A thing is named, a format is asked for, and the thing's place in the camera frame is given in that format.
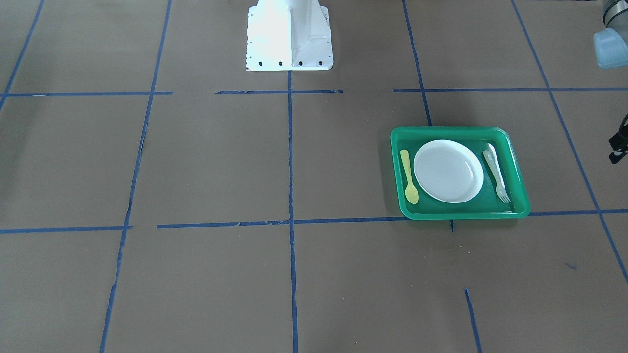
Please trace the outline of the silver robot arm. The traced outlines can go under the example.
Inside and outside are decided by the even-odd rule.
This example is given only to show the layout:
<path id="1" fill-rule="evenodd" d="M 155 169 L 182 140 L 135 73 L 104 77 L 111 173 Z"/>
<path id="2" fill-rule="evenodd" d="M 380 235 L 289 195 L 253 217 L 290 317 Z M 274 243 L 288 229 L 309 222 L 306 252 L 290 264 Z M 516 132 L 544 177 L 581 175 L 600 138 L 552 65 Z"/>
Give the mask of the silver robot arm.
<path id="1" fill-rule="evenodd" d="M 604 30 L 594 34 L 595 57 L 604 70 L 628 64 L 628 2 L 605 0 L 602 21 Z"/>

